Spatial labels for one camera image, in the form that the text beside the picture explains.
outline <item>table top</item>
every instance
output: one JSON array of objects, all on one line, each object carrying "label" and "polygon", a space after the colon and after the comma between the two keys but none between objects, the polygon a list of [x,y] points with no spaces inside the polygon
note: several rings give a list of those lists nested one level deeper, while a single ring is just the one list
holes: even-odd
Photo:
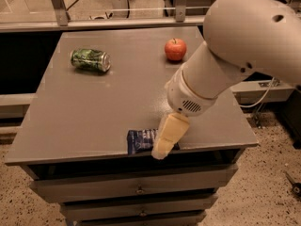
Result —
[{"label": "table top", "polygon": [[[166,59],[164,45],[171,38],[187,43],[180,63]],[[127,156],[128,131],[158,127],[170,111],[165,83],[202,42],[193,26],[63,33],[6,163]],[[107,52],[110,71],[76,70],[70,53],[77,48]],[[173,153],[244,148],[258,140],[228,89],[203,115],[191,118],[179,144]]]}]

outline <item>red apple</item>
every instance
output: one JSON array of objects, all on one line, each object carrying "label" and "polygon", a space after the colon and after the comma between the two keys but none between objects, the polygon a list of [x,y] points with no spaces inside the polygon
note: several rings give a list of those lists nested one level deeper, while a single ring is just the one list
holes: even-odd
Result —
[{"label": "red apple", "polygon": [[166,57],[172,61],[180,61],[187,51],[186,43],[181,39],[172,39],[165,46]]}]

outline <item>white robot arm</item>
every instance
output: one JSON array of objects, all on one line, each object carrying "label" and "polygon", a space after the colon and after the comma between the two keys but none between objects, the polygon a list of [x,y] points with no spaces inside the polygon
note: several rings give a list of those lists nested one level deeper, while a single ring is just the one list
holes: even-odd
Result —
[{"label": "white robot arm", "polygon": [[301,21],[275,0],[216,0],[204,24],[205,41],[166,85],[175,113],[161,120],[152,156],[165,158],[189,128],[188,117],[254,72],[301,85]]}]

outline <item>cable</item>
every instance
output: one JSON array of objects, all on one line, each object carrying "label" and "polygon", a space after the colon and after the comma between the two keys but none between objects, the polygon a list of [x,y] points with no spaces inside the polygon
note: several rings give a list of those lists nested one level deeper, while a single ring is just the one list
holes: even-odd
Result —
[{"label": "cable", "polygon": [[261,101],[263,101],[263,99],[265,98],[265,96],[267,95],[267,93],[270,91],[271,87],[273,86],[275,78],[273,77],[271,79],[269,88],[266,90],[266,92],[262,95],[262,97],[259,99],[258,102],[254,103],[253,105],[239,105],[241,108],[251,108],[254,107],[255,105],[258,105]]},{"label": "cable", "polygon": [[127,1],[127,4],[128,4],[128,13],[127,13],[127,15],[126,15],[126,18],[128,19],[128,18],[130,18],[130,15],[131,15],[131,11],[130,11],[130,1],[129,0],[126,0]]},{"label": "cable", "polygon": [[69,10],[70,8],[72,8],[75,4],[77,4],[78,1],[79,1],[79,0],[75,0],[70,6],[68,6],[68,7],[66,8],[66,11],[68,11],[68,10]]}]

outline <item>crushed can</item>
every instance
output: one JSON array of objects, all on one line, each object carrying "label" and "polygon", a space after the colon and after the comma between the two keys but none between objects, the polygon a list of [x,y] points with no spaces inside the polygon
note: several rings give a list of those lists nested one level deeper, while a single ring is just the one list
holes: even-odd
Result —
[{"label": "crushed can", "polygon": [[71,52],[71,64],[81,70],[105,73],[111,67],[111,58],[104,51],[76,49]]}]

